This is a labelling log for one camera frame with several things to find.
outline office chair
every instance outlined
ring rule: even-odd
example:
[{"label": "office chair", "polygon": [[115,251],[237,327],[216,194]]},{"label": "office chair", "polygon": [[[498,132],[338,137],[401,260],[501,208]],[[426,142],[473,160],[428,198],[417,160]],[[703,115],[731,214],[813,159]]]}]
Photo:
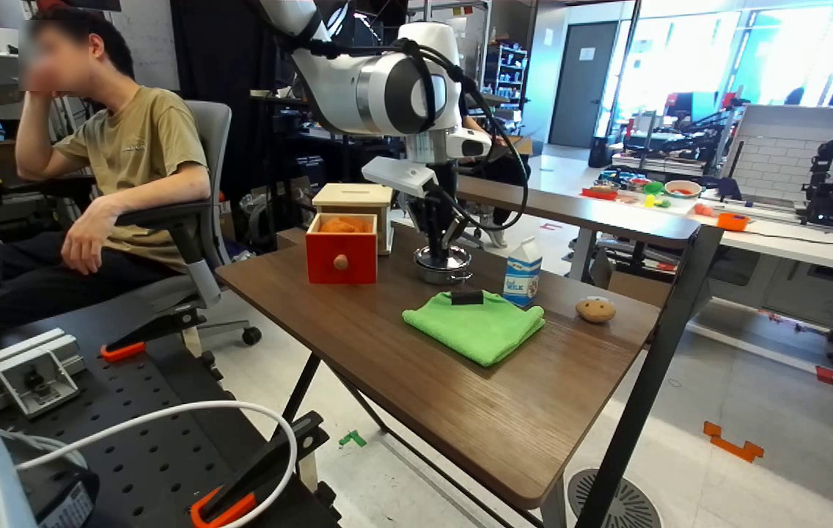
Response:
[{"label": "office chair", "polygon": [[128,330],[121,339],[111,339],[106,349],[125,349],[142,339],[153,339],[171,330],[184,330],[184,346],[193,355],[215,349],[216,342],[241,336],[241,342],[253,346],[260,339],[260,330],[246,318],[225,318],[215,316],[215,304],[219,299],[219,283],[215,277],[215,266],[228,264],[228,250],[219,235],[219,166],[228,142],[231,107],[222,101],[203,101],[184,98],[188,112],[193,115],[197,132],[205,145],[209,175],[212,175],[212,195],[197,201],[177,201],[150,210],[124,214],[121,222],[134,222],[143,228],[166,228],[172,244],[183,251],[188,274],[172,274],[139,291],[139,296],[177,296],[188,291],[188,301],[177,311],[143,321],[142,327]]}]

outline wall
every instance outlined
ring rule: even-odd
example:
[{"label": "wall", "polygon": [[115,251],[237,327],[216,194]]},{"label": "wall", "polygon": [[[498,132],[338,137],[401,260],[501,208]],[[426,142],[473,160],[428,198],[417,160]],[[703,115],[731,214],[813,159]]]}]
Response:
[{"label": "wall", "polygon": [[570,22],[620,19],[620,44],[614,53],[614,68],[611,68],[611,71],[620,71],[621,49],[625,49],[621,34],[627,30],[627,18],[630,18],[630,2],[601,2],[601,6],[540,8],[536,12],[530,71],[527,71],[527,104],[524,104],[524,132],[535,141],[548,141],[551,134]]},{"label": "wall", "polygon": [[823,141],[833,141],[833,107],[746,107],[735,141],[743,156],[734,169],[743,195],[803,201],[801,185],[810,181],[810,160]]},{"label": "wall", "polygon": [[139,81],[178,91],[171,0],[124,0],[124,12],[111,12],[108,19],[133,49]]}]

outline floor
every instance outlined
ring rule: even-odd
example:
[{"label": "floor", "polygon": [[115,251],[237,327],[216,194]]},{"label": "floor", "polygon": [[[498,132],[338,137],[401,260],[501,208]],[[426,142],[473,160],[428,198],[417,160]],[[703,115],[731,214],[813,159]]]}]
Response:
[{"label": "floor", "polygon": [[[548,148],[530,166],[530,181],[543,189],[573,194],[589,179],[584,153]],[[524,217],[508,235],[508,247],[536,239],[548,251],[545,266],[564,272],[573,235],[570,226]],[[234,296],[225,301],[228,311],[249,311]],[[254,318],[263,327],[263,342],[216,355],[222,384],[244,399],[281,408],[309,349],[260,313]],[[724,333],[752,346],[713,339]],[[778,357],[785,361],[746,349],[778,349]],[[713,301],[699,316],[684,333],[627,467],[627,481],[655,500],[667,528],[833,524],[833,384],[815,380],[810,371],[815,364],[823,364],[823,336],[799,330],[785,318],[769,318],[728,301]],[[570,459],[567,474],[598,467],[637,367]],[[304,471],[338,490],[344,524],[495,524],[397,440],[378,437],[375,423],[329,370],[320,370],[304,408],[320,411],[332,433],[332,442],[318,452]],[[703,423],[721,424],[731,442],[759,446],[762,456],[743,459],[713,446]],[[510,524],[524,524],[473,481],[466,487],[505,514]]]}]

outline person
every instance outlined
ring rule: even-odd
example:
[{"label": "person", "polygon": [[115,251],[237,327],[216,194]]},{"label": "person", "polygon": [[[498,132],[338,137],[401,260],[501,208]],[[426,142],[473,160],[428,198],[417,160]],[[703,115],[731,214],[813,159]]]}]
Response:
[{"label": "person", "polygon": [[134,81],[124,34],[89,12],[56,8],[45,18],[89,19],[80,44],[89,59],[84,91],[74,97],[100,112],[52,142],[46,129],[56,93],[26,91],[14,141],[18,173],[49,181],[89,166],[98,195],[67,230],[0,247],[0,330],[178,272],[183,258],[166,230],[118,219],[212,194],[191,112],[172,91]]}]

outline box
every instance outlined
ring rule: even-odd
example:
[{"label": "box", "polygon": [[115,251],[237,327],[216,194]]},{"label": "box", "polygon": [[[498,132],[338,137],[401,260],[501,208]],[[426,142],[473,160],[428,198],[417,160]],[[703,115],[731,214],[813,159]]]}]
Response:
[{"label": "box", "polygon": [[378,217],[320,210],[304,230],[309,280],[373,283],[378,277]]},{"label": "box", "polygon": [[378,217],[378,251],[391,255],[392,226],[391,226],[392,189],[381,185],[326,185],[310,201],[318,210],[350,210]]}]

